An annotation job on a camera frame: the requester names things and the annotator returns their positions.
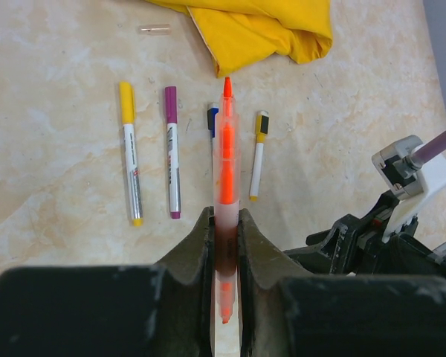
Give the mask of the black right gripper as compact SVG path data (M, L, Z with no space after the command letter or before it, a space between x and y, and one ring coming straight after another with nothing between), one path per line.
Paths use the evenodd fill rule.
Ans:
M305 247L285 254L315 274L430 274L431 250L413 236L417 218L382 241L398 204L393 193L383 193L365 216L347 214L331 229L307 236Z

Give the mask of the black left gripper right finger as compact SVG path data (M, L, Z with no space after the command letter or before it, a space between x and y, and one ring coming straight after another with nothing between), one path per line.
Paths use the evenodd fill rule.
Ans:
M312 274L239 215L242 356L446 356L446 279Z

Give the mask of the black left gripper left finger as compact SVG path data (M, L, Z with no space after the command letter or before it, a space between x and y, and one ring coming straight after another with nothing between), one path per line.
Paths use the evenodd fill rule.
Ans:
M0 275L0 356L211 356L213 209L151 265Z

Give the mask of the thin white yellow-end pen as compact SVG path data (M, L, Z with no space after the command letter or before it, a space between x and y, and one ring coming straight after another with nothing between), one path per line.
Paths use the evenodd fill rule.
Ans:
M249 198L252 202L255 202L259 197L259 186L262 175L264 143L258 144L256 142L254 160L253 160L253 172L252 172L251 186L249 192Z

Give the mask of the orange pink highlighter pen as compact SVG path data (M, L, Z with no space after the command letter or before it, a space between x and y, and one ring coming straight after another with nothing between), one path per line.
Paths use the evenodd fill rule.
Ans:
M239 116L229 77L215 118L213 142L213 206L216 229L216 298L219 316L227 324L233 315L239 224L241 150Z

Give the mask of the white purple-end pen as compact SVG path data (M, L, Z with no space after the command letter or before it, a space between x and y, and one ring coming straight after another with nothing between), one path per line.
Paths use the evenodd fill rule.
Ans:
M181 188L178 154L178 123L167 123L167 162L169 212L172 219L181 218Z

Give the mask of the purple marker cap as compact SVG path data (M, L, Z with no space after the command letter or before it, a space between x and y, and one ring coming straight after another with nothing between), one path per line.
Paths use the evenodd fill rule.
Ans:
M175 86L167 86L164 89L165 114L167 123L178 122L178 105L177 105L177 88Z

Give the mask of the white yellow whiteboard marker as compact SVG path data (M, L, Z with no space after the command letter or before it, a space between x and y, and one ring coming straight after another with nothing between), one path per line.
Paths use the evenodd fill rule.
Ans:
M140 194L140 172L138 169L135 123L123 124L123 139L131 221L135 227L140 227L143 224L143 205Z

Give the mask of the yellow marker cap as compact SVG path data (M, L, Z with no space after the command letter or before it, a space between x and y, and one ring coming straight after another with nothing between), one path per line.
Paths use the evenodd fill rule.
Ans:
M135 96L132 85L128 82L119 83L120 110L123 124L133 124L135 122Z

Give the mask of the clear pen cap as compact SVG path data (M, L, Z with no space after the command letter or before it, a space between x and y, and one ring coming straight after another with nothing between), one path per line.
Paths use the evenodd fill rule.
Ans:
M140 25L138 33L150 36L166 36L171 33L171 27L169 24Z

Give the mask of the small yellow pen cap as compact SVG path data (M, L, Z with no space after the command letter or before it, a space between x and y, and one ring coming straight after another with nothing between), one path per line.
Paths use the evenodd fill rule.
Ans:
M264 143L266 136L268 135L268 127L269 127L269 115L266 111L259 111L256 115L256 125L255 125L255 133L256 133L256 142Z

